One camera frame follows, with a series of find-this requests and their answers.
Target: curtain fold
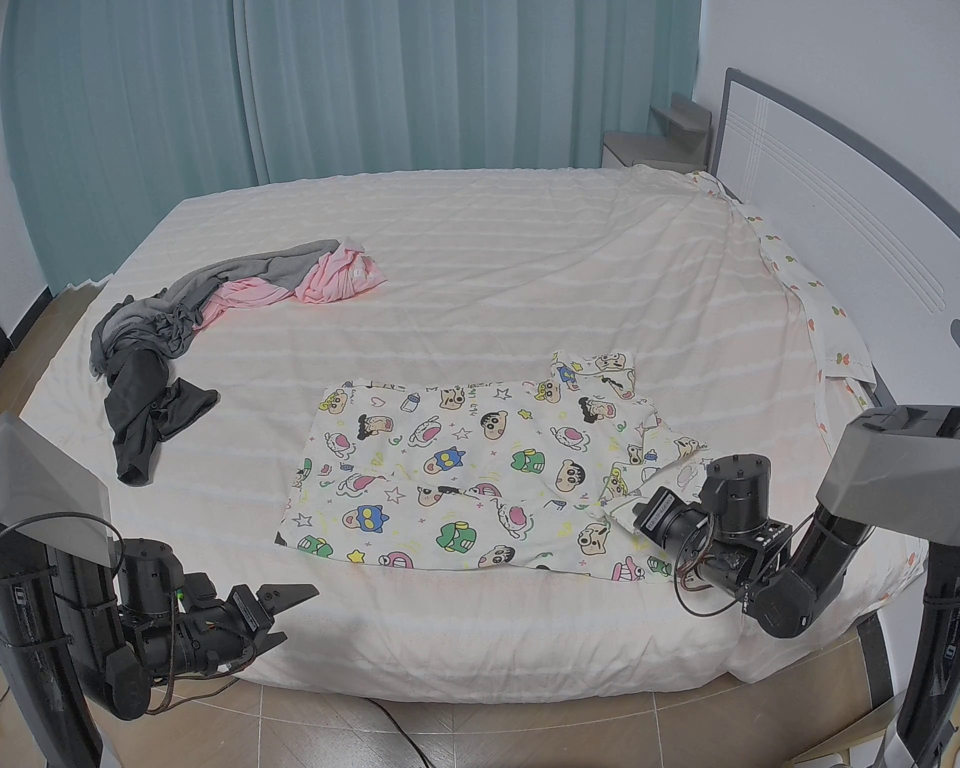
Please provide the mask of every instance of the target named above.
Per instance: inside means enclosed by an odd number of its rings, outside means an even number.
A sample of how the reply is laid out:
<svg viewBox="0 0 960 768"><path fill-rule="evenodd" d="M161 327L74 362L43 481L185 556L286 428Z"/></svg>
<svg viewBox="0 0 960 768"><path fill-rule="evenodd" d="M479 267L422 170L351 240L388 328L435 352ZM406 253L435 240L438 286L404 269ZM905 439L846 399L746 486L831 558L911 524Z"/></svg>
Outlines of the curtain fold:
<svg viewBox="0 0 960 768"><path fill-rule="evenodd" d="M596 166L689 96L700 0L12 0L0 111L51 288L179 201L404 169Z"/></svg>

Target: bed sheet wrinkle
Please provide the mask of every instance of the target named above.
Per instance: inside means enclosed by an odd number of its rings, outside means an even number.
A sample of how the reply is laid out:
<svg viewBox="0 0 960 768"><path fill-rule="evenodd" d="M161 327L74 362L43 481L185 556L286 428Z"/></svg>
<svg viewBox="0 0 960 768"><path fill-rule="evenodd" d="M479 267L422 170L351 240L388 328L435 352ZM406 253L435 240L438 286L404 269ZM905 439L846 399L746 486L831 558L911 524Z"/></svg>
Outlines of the bed sheet wrinkle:
<svg viewBox="0 0 960 768"><path fill-rule="evenodd" d="M473 702L676 690L724 671L755 680L895 594L918 553L903 538L874 536L828 612L797 640L774 641L739 613L686 616L667 588L636 599L636 585L520 568L483 578L397 573L270 543L327 385L355 377L432 385L476 380L479 370L522 381L555 348L633 349L637 386L667 422L720 455L764 445L775 468L771 509L802 519L828 463L811 424L816 367L802 313L788 311L738 215L689 179L641 167L302 180L184 201L91 304L24 418L104 479L125 534L167 540L221 589L318 585L318 599L280 618L291 639L257 661L252 680ZM127 293L152 294L203 264L319 236L364 244L388 278L376 300L281 303L262 310L263 332L227 314L175 374L229 386L234 401L225 396L163 447L152 485L113 481L103 385L84 368L96 320ZM682 317L662 325L674 315ZM500 330L449 330L456 325Z"/></svg>

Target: striped bed sheet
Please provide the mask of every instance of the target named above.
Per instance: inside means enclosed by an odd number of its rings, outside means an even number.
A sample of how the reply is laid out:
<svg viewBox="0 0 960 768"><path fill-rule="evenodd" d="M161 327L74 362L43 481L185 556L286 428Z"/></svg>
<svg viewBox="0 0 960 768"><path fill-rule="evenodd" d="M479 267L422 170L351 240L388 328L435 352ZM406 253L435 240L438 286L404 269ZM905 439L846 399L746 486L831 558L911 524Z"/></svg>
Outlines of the striped bed sheet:
<svg viewBox="0 0 960 768"><path fill-rule="evenodd" d="M174 374L221 402L160 447L151 485L118 483L107 385L87 370L107 310L220 259L347 236L388 282L335 304L231 310L204 330ZM320 597L279 618L290 639L243 675L264 684L492 703L676 690L725 671L753 681L916 574L916 540L877 531L814 626L774 640L738 612L685 614L666 584L357 566L273 544L327 385L523 380L557 348L634 350L636 389L674 429L714 455L768 455L772 516L796 524L812 510L829 454L804 309L729 202L643 166L361 175L184 201L90 305L23 418L107 483L121 531L169 542L221 592L317 585ZM839 390L829 399L851 407Z"/></svg>

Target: nightstand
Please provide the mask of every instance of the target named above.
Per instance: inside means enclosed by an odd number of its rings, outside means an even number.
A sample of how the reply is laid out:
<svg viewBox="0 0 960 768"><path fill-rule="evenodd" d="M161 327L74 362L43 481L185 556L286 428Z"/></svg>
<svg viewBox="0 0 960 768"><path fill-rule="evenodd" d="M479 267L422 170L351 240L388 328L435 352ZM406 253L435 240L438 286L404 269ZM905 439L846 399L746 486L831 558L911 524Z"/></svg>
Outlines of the nightstand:
<svg viewBox="0 0 960 768"><path fill-rule="evenodd" d="M679 93L669 109L650 107L666 136L606 131L603 134L603 168L649 165L686 174L707 169L707 141L712 114Z"/></svg>

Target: white wall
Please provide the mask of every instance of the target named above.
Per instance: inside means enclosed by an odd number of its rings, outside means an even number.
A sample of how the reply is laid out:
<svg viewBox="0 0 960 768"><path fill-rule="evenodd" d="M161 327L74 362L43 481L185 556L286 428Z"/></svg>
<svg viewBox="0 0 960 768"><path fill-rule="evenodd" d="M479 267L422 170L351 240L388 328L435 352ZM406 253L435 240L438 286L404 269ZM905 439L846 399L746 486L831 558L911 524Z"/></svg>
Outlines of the white wall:
<svg viewBox="0 0 960 768"><path fill-rule="evenodd" d="M0 37L8 5L9 0L0 0ZM13 190L0 122L0 327L8 336L46 287Z"/></svg>
<svg viewBox="0 0 960 768"><path fill-rule="evenodd" d="M694 99L727 67L861 133L960 208L960 0L703 0Z"/></svg>

